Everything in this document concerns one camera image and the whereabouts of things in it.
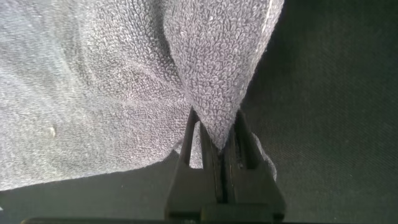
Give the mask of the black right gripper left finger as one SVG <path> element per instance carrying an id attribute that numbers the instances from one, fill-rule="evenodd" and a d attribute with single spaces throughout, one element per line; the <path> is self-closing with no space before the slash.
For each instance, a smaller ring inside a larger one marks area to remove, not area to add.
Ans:
<path id="1" fill-rule="evenodd" d="M 165 218 L 200 218 L 202 208 L 223 201 L 218 149 L 212 143 L 202 124 L 200 125 L 200 146 L 203 168 L 193 169 L 190 167 L 193 134 L 195 125 L 199 122 L 197 113 L 191 109 L 173 181 L 165 203 Z"/>

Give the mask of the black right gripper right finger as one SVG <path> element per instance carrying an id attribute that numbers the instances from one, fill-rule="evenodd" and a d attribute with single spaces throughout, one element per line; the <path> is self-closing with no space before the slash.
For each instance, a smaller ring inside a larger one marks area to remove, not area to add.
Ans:
<path id="1" fill-rule="evenodd" d="M 267 218 L 284 218 L 285 200 L 241 110 L 236 114 L 223 151 L 227 201 L 258 205 L 265 209 Z"/>

